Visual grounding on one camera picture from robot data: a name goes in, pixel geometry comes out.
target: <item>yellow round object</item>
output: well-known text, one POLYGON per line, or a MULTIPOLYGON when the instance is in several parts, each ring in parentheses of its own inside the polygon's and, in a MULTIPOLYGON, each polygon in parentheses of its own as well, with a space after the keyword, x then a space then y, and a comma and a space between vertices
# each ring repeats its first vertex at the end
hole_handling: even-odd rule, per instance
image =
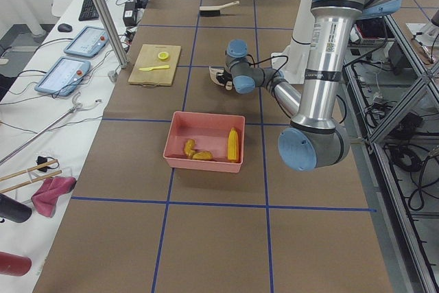
POLYGON ((168 59, 168 57, 169 57, 169 53, 168 53, 167 51, 161 51, 160 53, 157 54, 157 57, 158 57, 160 60, 164 61, 164 60, 167 60, 167 59, 168 59))

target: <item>wooden cutting board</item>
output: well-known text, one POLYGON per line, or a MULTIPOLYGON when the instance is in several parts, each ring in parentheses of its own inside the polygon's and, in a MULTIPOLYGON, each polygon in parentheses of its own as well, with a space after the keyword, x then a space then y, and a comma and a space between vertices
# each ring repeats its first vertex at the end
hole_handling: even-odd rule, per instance
POLYGON ((131 71, 128 82, 130 84, 171 86, 176 73, 180 51, 181 46, 144 44, 134 64, 134 68, 131 71), (169 53, 168 59, 160 60, 158 58, 158 53, 161 51, 167 51, 169 53), (169 69, 152 71, 139 70, 139 68, 156 67, 159 65, 169 65, 169 69))

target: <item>white table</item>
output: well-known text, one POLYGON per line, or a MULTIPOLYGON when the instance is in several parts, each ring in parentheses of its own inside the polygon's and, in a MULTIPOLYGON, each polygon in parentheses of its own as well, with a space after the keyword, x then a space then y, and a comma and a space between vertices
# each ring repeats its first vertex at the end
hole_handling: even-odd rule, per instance
MULTIPOLYGON (((46 37, 45 42, 57 38, 74 38, 86 25, 102 27, 100 21, 78 21, 82 1, 83 0, 73 0, 72 4, 58 21, 58 24, 68 23, 72 25, 73 31, 70 33, 58 32, 56 29, 57 24, 46 37)), ((115 2, 116 0, 107 0, 117 31, 119 34, 123 34, 126 30, 122 21, 123 6, 118 6, 115 2)), ((30 60, 25 70, 39 69, 47 71, 59 57, 65 55, 62 50, 67 43, 68 42, 53 43, 40 48, 30 60)), ((105 53, 110 49, 111 45, 108 43, 98 56, 91 59, 92 68, 104 58, 105 53)), ((87 85, 79 86, 79 88, 68 97, 54 99, 50 96, 43 96, 18 104, 0 105, 0 121, 39 132, 72 107, 71 99, 77 91, 81 92, 79 102, 84 105, 92 104, 96 99, 101 99, 102 103, 93 110, 76 112, 69 115, 59 123, 59 126, 73 121, 102 116, 114 87, 114 84, 108 79, 107 74, 110 70, 115 70, 118 66, 119 63, 114 53, 111 52, 105 59, 103 65, 94 72, 90 82, 87 85)), ((40 73, 24 73, 17 78, 10 90, 15 93, 22 91, 29 83, 39 81, 41 76, 42 74, 40 73)), ((34 86, 35 84, 30 85, 26 92, 21 95, 7 93, 1 103, 16 102, 42 95, 34 90, 34 86)), ((63 171, 61 176, 74 176, 78 178, 99 123, 100 119, 97 119, 72 126, 65 126, 53 132, 46 132, 24 150, 20 151, 16 156, 0 166, 0 177, 35 166, 37 156, 43 155, 51 156, 59 160, 60 168, 63 171)), ((32 136, 31 133, 22 132, 0 124, 0 159, 25 143, 32 136)), ((27 179, 28 177, 22 175, 1 182, 0 189, 21 183, 27 179)), ((11 191, 7 196, 16 198, 19 202, 25 202, 31 198, 41 184, 42 181, 22 187, 16 190, 16 192, 11 191)), ((2 293, 32 292, 70 197, 71 194, 59 197, 56 213, 52 218, 45 218, 37 213, 30 203, 28 205, 33 208, 33 213, 28 221, 19 224, 7 220, 5 223, 0 224, 0 251, 27 256, 32 260, 30 271, 22 277, 0 274, 0 288, 2 293)))

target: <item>pink tray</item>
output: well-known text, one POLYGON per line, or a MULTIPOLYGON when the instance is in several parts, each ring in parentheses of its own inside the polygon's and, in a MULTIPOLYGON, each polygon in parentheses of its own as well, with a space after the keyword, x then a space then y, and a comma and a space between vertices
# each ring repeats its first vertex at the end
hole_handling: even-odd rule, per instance
POLYGON ((237 173, 244 159, 245 124, 246 119, 243 116, 176 111, 172 117, 163 157, 171 167, 237 173), (239 137, 238 163, 227 160, 228 133, 232 127, 239 137), (196 150, 212 152, 213 161, 187 159, 183 149, 188 139, 195 140, 196 150))

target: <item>black mouse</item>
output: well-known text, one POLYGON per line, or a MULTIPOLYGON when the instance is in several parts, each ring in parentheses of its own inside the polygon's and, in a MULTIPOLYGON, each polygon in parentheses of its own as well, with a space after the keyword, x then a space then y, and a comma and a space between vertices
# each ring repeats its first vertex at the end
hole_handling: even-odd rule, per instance
POLYGON ((59 32, 71 32, 71 30, 73 30, 73 28, 71 27, 71 25, 69 25, 67 23, 61 23, 58 26, 59 32))

